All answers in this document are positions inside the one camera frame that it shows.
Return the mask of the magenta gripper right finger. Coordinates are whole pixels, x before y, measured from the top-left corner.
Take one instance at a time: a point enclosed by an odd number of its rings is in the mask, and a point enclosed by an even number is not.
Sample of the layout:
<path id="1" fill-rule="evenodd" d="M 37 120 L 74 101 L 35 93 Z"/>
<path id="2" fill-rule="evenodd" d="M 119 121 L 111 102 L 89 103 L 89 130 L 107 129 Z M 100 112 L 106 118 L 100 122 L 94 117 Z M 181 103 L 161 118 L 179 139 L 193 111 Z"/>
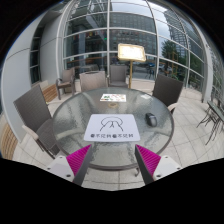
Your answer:
<path id="1" fill-rule="evenodd" d="M 159 156 L 140 145 L 135 146 L 135 157 L 145 184 L 150 184 L 182 169 L 170 156 Z"/>

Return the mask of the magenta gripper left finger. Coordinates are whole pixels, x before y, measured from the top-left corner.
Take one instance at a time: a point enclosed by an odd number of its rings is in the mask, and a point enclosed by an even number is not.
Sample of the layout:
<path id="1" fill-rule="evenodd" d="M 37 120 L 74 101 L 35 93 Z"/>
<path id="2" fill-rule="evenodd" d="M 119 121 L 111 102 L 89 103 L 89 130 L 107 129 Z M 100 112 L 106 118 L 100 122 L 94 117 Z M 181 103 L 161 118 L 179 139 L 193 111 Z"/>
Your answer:
<path id="1" fill-rule="evenodd" d="M 92 145 L 87 145 L 68 156 L 58 156 L 47 171 L 81 186 L 92 159 Z"/>

